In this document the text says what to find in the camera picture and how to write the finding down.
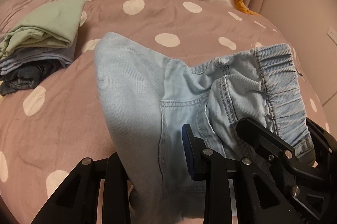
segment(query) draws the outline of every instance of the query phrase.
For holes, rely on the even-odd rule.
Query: electrical outlet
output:
[[[327,35],[334,41],[334,43],[337,45],[337,33],[336,31],[330,27],[328,32],[327,32]]]

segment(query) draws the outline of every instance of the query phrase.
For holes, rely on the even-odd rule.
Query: white polka dot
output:
[[[228,48],[230,48],[231,50],[235,50],[236,49],[236,44],[233,43],[231,40],[225,38],[225,37],[220,37],[219,38],[219,43],[221,45],[227,46]]]
[[[330,133],[330,128],[329,128],[329,124],[326,122],[325,123],[325,129],[328,133]]]
[[[82,53],[87,52],[88,50],[94,50],[95,46],[101,39],[95,39],[95,40],[90,40],[87,41],[83,46],[82,46]]]
[[[320,98],[318,97],[317,93],[315,93],[317,100],[321,103]]]
[[[254,23],[258,24],[259,26],[266,28],[263,24],[260,24],[258,21],[254,21]]]
[[[0,152],[0,180],[1,182],[6,182],[8,179],[8,166],[5,155]]]
[[[52,172],[45,181],[45,186],[47,188],[47,196],[51,197],[53,192],[59,187],[59,185],[64,181],[69,173],[63,170],[57,170]]]
[[[195,3],[191,3],[190,1],[185,1],[183,6],[192,13],[200,13],[203,10],[200,6]]]
[[[39,85],[25,98],[23,101],[23,110],[27,116],[32,116],[41,109],[44,103],[45,92],[46,89]]]
[[[126,1],[123,4],[123,10],[126,14],[136,15],[144,9],[145,2],[143,0]]]
[[[80,27],[83,25],[83,23],[87,20],[87,13],[83,10],[82,11],[82,16],[81,16],[81,19],[80,19]]]
[[[314,102],[314,100],[313,100],[312,98],[310,98],[310,103],[311,103],[312,109],[313,109],[315,112],[317,112],[317,108],[316,108],[315,102]]]
[[[170,33],[158,34],[154,39],[157,43],[166,47],[175,47],[180,44],[179,38],[176,35]]]
[[[237,14],[228,11],[228,14],[231,15],[235,20],[241,21],[242,18],[240,18]]]

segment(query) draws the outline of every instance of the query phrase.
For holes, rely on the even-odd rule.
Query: metal screw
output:
[[[91,163],[91,158],[84,158],[84,159],[82,159],[82,164],[83,165],[88,165],[90,163]]]
[[[207,149],[204,149],[204,150],[203,150],[203,153],[204,153],[205,155],[207,155],[207,156],[211,156],[211,155],[213,154],[213,150],[207,148]]]
[[[288,158],[288,159],[291,159],[293,157],[293,154],[289,151],[289,150],[286,150],[285,151],[285,156]]]
[[[250,165],[252,164],[252,160],[250,158],[243,158],[242,163],[245,165]]]
[[[292,186],[292,195],[293,197],[298,197],[300,194],[300,189],[297,185]]]

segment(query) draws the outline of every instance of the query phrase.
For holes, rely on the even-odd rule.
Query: green garment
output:
[[[59,0],[35,8],[0,43],[0,60],[20,47],[70,47],[80,25],[83,6],[83,0]]]

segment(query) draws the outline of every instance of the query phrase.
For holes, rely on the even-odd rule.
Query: bed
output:
[[[7,0],[0,6],[0,33],[50,1],[56,0]],[[20,224],[31,223],[82,158],[99,160],[115,152],[94,73],[93,50],[107,32],[181,59],[188,66],[257,46],[288,43],[263,16],[206,1],[84,1],[74,63],[33,90],[1,98],[0,191]],[[292,49],[307,116],[325,127],[319,98]]]

